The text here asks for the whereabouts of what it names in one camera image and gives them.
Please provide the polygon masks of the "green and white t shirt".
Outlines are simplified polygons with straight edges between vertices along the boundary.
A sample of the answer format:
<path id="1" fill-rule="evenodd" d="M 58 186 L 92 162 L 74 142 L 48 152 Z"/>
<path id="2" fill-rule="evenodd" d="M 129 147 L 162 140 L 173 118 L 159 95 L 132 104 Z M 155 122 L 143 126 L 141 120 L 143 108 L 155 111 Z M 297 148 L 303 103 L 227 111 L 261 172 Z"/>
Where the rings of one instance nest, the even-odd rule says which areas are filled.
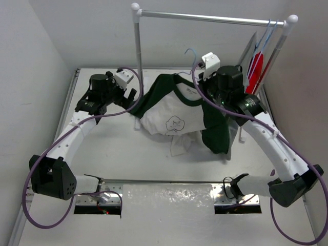
<path id="1" fill-rule="evenodd" d="M 178 74 L 160 74 L 130 114 L 151 135 L 170 137 L 172 156 L 188 152 L 198 137 L 214 154 L 229 151 L 228 121 Z"/>

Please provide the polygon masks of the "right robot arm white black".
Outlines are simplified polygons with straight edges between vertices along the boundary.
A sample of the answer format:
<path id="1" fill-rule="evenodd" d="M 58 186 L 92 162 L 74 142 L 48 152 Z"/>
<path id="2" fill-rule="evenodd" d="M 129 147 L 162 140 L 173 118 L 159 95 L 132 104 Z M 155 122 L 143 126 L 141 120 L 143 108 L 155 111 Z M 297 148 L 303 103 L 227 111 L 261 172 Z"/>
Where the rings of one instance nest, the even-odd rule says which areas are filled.
<path id="1" fill-rule="evenodd" d="M 248 194 L 266 196 L 289 207 L 312 189 L 323 169 L 320 165 L 309 168 L 279 133 L 262 101 L 245 93 L 241 66 L 200 67 L 204 70 L 198 76 L 202 96 L 252 136 L 276 171 L 270 177 L 241 174 L 230 182 L 230 193 L 235 199 Z"/>

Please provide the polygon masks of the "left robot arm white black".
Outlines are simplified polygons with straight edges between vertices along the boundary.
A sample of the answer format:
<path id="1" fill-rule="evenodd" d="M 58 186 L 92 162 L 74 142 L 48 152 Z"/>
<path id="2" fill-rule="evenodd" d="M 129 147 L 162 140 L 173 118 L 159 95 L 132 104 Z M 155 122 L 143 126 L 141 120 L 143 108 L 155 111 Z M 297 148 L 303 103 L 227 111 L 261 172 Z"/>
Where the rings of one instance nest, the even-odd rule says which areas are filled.
<path id="1" fill-rule="evenodd" d="M 41 156 L 33 155 L 29 161 L 34 193 L 68 200 L 74 195 L 99 192 L 102 179 L 74 175 L 72 160 L 83 140 L 105 116 L 108 105 L 116 104 L 125 110 L 132 106 L 136 90 L 131 90 L 128 97 L 124 94 L 135 74 L 120 68 L 116 73 L 108 71 L 90 76 L 88 89 L 53 146 Z"/>

